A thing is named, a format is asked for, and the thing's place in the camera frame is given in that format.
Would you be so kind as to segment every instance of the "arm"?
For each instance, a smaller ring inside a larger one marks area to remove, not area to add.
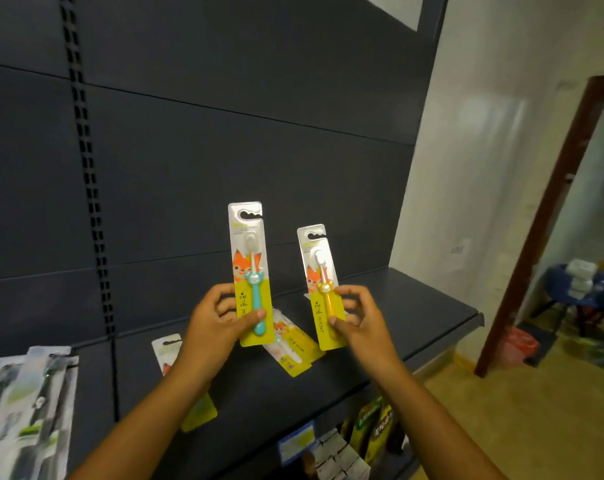
[[[369,290],[340,286],[344,307],[357,310],[346,321],[330,318],[345,336],[353,354],[397,412],[420,462],[431,480],[499,479],[506,477],[466,434],[451,415],[421,386],[400,361],[386,329],[382,312]]]
[[[233,283],[216,285],[195,307],[175,364],[151,394],[120,421],[70,480],[146,480],[194,403],[209,388],[237,339],[264,318],[238,319]]]

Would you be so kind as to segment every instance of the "brown door frame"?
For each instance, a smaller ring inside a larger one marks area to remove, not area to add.
[[[562,145],[562,150],[540,201],[538,211],[535,218],[533,218],[520,257],[495,315],[493,326],[482,348],[482,354],[477,361],[475,367],[475,375],[477,376],[485,377],[506,327],[513,323],[515,314],[522,306],[529,289],[531,270],[538,260],[538,250],[543,245],[542,240],[546,239],[545,231],[562,194],[566,175],[577,172],[595,126],[600,119],[603,107],[604,75],[590,78],[584,90],[582,100]]]

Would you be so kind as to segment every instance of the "forearm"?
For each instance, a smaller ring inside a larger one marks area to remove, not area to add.
[[[185,380],[170,371],[133,411],[121,420],[70,480],[146,480],[153,475],[180,423],[205,381]]]
[[[431,480],[506,478],[404,364],[378,383]]]

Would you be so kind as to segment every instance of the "price tag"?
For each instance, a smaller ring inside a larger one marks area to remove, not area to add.
[[[280,462],[282,466],[286,466],[299,457],[305,450],[314,446],[317,443],[315,440],[315,425],[313,421],[307,423],[302,428],[294,431],[289,436],[282,438],[278,442],[278,450],[280,452]]]

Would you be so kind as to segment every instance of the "tile floor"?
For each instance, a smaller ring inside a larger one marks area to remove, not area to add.
[[[604,480],[604,370],[574,339],[561,335],[538,369],[479,379],[451,363],[425,385],[511,480]]]

